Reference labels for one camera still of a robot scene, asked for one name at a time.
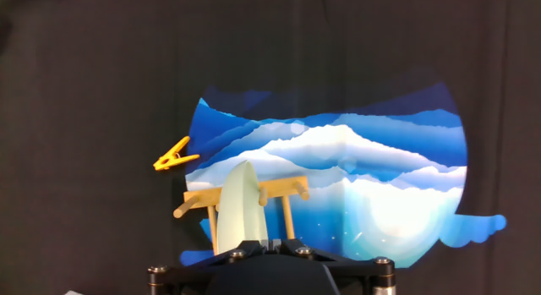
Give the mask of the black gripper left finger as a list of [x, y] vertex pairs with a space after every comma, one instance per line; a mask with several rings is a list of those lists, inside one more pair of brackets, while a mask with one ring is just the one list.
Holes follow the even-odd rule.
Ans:
[[208, 283], [220, 270], [237, 261], [265, 253], [265, 246], [257, 240], [241, 242], [235, 249], [204, 259], [186, 267], [151, 266], [148, 270], [150, 295], [179, 294], [190, 284]]

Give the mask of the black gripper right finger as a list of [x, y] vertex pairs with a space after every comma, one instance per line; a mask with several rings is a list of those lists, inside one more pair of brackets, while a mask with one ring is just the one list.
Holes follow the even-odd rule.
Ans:
[[396, 295], [395, 263], [387, 257], [349, 259], [309, 247], [298, 239], [283, 240], [278, 252], [325, 265], [341, 295]]

